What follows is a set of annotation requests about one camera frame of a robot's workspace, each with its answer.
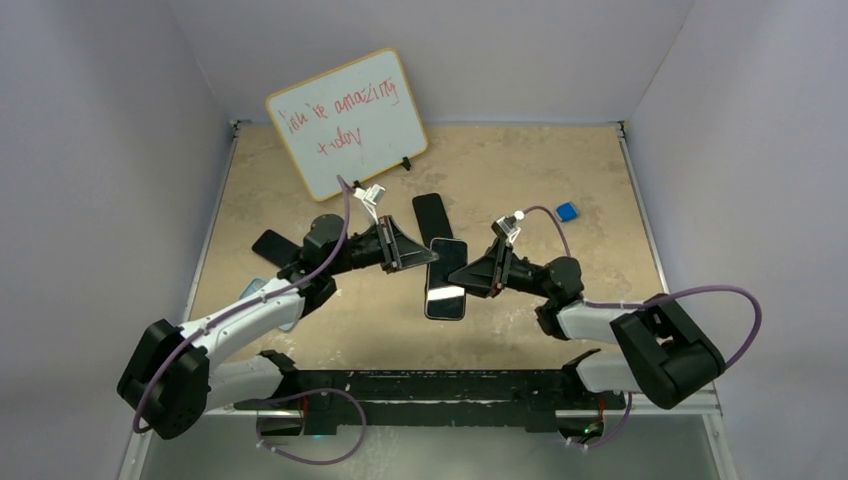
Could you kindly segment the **purple-edged black phone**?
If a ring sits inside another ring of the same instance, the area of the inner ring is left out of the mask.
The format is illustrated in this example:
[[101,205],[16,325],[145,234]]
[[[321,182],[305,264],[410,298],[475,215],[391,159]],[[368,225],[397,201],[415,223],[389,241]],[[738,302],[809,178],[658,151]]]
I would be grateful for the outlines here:
[[300,247],[274,230],[265,230],[253,243],[251,250],[279,269],[299,259]]

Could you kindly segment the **light blue phone case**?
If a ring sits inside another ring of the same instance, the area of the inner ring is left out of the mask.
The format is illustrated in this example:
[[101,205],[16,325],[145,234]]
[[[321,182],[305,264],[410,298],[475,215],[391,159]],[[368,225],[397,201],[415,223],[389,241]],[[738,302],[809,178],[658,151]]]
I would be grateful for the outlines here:
[[[266,279],[263,279],[263,278],[252,279],[248,283],[248,285],[245,287],[245,289],[241,292],[238,299],[243,300],[243,299],[249,297],[250,295],[253,295],[254,293],[263,289],[267,285],[267,283],[268,283],[268,281]],[[278,326],[278,329],[282,332],[290,332],[291,330],[294,329],[296,324],[297,324],[296,320],[286,321],[286,322],[280,324]]]

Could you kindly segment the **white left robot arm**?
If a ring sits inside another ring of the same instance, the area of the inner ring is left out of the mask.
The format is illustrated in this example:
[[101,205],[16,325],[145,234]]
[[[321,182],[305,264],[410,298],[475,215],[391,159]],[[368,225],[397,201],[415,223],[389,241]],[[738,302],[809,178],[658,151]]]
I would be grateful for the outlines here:
[[210,409],[212,377],[233,353],[265,333],[294,326],[335,293],[338,274],[378,266],[391,274],[433,263],[438,255],[407,236],[390,215],[348,234],[335,214],[313,220],[300,246],[265,231],[253,250],[279,266],[257,292],[180,326],[161,319],[142,334],[117,384],[134,410],[138,434],[172,439]]

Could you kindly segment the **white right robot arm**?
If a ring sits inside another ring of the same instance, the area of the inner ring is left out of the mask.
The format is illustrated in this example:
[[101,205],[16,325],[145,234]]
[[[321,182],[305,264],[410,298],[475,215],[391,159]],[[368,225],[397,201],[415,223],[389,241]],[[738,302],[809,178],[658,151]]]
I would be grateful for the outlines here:
[[557,257],[544,265],[518,257],[496,240],[484,255],[448,274],[467,294],[494,298],[507,289],[536,295],[543,332],[560,340],[592,340],[616,351],[585,354],[568,365],[561,392],[584,407],[600,392],[641,393],[654,405],[672,409],[721,376],[728,363],[716,345],[674,299],[657,294],[644,306],[600,308],[583,295],[577,259]]

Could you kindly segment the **blue whiteboard eraser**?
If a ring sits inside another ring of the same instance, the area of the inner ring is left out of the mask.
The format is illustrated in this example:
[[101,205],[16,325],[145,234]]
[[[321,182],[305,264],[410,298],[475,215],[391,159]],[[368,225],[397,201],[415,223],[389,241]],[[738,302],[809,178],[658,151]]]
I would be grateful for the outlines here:
[[566,202],[556,207],[555,214],[560,222],[570,222],[579,216],[577,207],[572,202]]

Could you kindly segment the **yellow-framed whiteboard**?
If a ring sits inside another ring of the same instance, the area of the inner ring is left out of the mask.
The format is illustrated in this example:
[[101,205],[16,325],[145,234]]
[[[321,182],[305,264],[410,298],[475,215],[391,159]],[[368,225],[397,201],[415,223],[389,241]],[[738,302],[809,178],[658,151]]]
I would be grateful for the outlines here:
[[275,92],[266,110],[309,196],[341,192],[428,147],[397,50],[384,48]]

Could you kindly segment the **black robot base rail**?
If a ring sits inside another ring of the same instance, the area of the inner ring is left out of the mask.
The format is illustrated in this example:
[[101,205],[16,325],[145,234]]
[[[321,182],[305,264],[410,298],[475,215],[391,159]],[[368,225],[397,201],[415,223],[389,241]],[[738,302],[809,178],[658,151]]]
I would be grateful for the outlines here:
[[626,400],[577,383],[576,364],[559,369],[306,370],[284,354],[265,352],[282,372],[266,398],[238,410],[298,410],[308,435],[340,426],[515,427],[528,433],[583,436],[603,431],[601,410]]

